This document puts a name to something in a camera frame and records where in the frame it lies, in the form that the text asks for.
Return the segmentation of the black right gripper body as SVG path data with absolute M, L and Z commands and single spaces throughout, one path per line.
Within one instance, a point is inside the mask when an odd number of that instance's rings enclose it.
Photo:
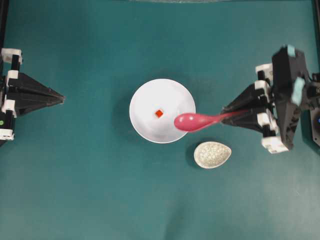
M 289 44 L 272 56 L 271 63 L 256 66 L 255 72 L 255 89 L 263 89 L 267 103 L 276 110 L 257 115 L 262 127 L 275 132 L 263 137 L 261 144 L 271 154 L 290 151 L 302 113 L 320 106 L 320 74 L 310 74 L 304 52 Z

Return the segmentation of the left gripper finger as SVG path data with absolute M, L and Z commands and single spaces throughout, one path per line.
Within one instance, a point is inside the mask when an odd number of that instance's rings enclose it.
M 51 96 L 7 96 L 7 116 L 17 118 L 42 108 L 63 104 L 64 101 Z
M 65 100 L 65 97 L 50 87 L 43 85 L 25 73 L 18 72 L 17 76 L 7 76 L 7 86 L 14 87 L 26 93 L 38 94 Z

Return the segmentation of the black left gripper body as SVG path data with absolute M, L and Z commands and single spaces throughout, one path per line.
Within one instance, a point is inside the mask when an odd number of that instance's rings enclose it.
M 0 146 L 15 138 L 15 122 L 17 119 L 16 100 L 9 96 L 13 93 L 10 80 L 18 80 L 20 65 L 23 63 L 22 51 L 15 48 L 2 48 L 0 51 L 0 70 L 4 63 L 11 64 L 7 76 L 0 76 Z

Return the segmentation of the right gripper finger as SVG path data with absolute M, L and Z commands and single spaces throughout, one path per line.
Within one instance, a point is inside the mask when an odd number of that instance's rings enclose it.
M 271 137 L 272 129 L 265 109 L 243 109 L 223 113 L 226 117 L 221 121 L 225 125 L 250 129 L 262 133 L 263 137 Z
M 268 82 L 254 82 L 222 109 L 223 113 L 268 107 L 271 87 Z

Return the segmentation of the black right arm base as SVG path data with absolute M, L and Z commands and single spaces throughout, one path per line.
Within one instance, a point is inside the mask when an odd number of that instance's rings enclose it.
M 310 126 L 313 141 L 320 146 L 320 109 L 310 110 Z

